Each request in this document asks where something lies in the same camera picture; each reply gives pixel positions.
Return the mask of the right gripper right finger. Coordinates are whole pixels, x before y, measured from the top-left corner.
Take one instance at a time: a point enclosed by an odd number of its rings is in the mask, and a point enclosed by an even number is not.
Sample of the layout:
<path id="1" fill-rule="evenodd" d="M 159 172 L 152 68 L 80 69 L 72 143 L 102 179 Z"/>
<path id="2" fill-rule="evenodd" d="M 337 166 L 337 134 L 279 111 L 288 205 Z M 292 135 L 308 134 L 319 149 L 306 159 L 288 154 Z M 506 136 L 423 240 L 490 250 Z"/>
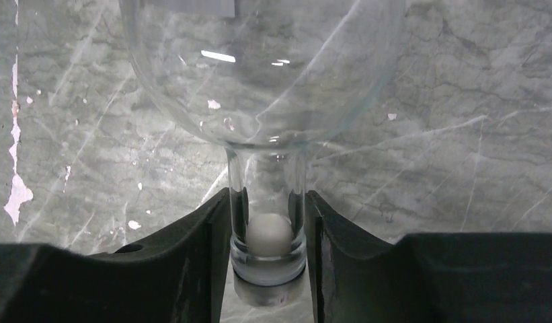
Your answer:
<path id="1" fill-rule="evenodd" d="M 306 195 L 316 322 L 552 322 L 552 234 L 420 233 L 389 244 Z"/>

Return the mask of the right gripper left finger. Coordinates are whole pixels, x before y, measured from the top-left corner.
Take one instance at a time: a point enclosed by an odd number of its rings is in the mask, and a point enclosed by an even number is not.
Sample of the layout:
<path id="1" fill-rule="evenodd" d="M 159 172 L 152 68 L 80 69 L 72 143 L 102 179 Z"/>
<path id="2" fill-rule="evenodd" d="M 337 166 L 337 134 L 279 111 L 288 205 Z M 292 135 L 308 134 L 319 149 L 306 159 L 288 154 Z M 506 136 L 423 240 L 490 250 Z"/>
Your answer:
<path id="1" fill-rule="evenodd" d="M 0 322 L 218 322 L 229 191 L 113 253 L 0 244 Z"/>

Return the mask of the small clear capped bottle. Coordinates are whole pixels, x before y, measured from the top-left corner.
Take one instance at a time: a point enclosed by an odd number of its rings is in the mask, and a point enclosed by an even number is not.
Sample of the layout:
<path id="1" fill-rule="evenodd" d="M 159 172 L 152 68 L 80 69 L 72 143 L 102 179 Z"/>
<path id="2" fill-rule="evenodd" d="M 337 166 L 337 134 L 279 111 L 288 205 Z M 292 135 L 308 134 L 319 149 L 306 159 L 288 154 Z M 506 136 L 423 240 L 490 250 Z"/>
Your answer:
<path id="1" fill-rule="evenodd" d="M 404 1 L 121 1 L 130 61 L 156 107 L 227 155 L 237 295 L 275 308 L 307 265 L 307 150 L 391 79 Z"/>

